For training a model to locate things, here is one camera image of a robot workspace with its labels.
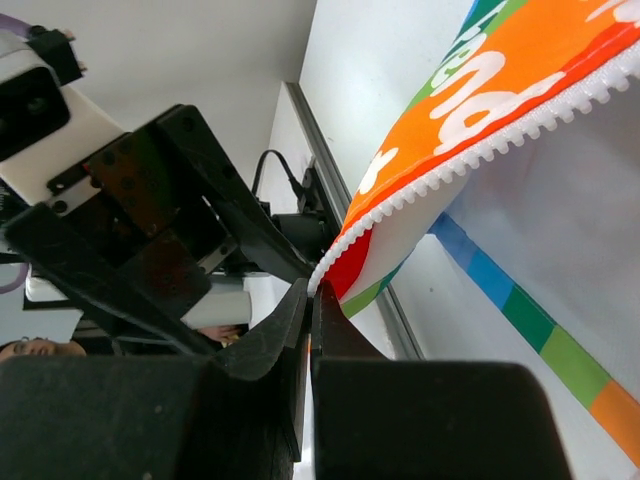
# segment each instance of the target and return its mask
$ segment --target zipper teeth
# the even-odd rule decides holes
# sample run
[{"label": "zipper teeth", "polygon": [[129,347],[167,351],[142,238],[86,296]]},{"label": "zipper teeth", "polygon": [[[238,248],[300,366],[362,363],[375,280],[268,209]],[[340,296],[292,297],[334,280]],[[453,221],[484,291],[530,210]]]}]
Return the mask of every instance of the zipper teeth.
[{"label": "zipper teeth", "polygon": [[373,228],[375,223],[380,223],[384,217],[391,216],[394,210],[401,210],[406,203],[414,203],[416,195],[425,197],[429,190],[438,190],[442,182],[451,183],[453,175],[466,175],[467,167],[478,168],[481,158],[487,162],[492,161],[494,150],[507,153],[509,142],[517,147],[523,145],[525,134],[535,140],[540,136],[540,127],[545,127],[549,131],[555,130],[558,126],[558,118],[565,123],[571,122],[575,118],[574,110],[584,114],[589,113],[593,100],[607,103],[611,98],[609,88],[615,88],[621,92],[627,90],[629,88],[627,77],[630,76],[640,78],[640,42],[636,42],[579,82],[527,112],[515,122],[463,150],[398,190],[353,224],[329,249],[309,279],[309,294],[315,294],[329,268],[358,238]]}]

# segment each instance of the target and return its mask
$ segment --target red fabric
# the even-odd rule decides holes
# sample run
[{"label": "red fabric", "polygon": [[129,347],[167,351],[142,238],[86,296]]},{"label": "red fabric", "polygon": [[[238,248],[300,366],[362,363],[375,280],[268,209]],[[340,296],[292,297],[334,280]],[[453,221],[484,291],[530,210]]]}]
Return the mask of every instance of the red fabric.
[{"label": "red fabric", "polygon": [[371,242],[371,234],[373,229],[367,230],[362,237],[351,245],[336,263],[331,265],[324,280],[331,283],[333,290],[336,292],[338,299],[342,299],[345,293],[355,283],[362,272],[362,267],[369,253],[369,243]]}]

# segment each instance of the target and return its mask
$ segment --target white ceiling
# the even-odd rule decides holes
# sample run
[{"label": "white ceiling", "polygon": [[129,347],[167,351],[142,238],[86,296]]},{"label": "white ceiling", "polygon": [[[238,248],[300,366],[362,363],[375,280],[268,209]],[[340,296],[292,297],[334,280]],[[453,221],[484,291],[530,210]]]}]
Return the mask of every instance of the white ceiling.
[{"label": "white ceiling", "polygon": [[69,28],[76,86],[126,128],[175,103],[203,113],[250,182],[279,84],[297,81],[316,0],[3,0],[0,12]]}]

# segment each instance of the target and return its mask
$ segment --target colorful striped ribbon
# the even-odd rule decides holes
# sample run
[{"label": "colorful striped ribbon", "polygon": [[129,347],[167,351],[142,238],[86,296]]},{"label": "colorful striped ribbon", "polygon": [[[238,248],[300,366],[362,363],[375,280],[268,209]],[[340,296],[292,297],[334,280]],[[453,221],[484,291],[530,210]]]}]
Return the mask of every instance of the colorful striped ribbon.
[{"label": "colorful striped ribbon", "polygon": [[449,215],[443,213],[429,233],[640,467],[640,404]]}]

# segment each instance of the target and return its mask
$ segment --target orange stripe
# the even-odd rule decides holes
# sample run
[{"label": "orange stripe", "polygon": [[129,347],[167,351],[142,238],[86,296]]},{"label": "orange stripe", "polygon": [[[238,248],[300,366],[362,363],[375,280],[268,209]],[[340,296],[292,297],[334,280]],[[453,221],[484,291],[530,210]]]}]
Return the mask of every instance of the orange stripe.
[{"label": "orange stripe", "polygon": [[612,380],[591,405],[591,414],[640,467],[640,404]]}]

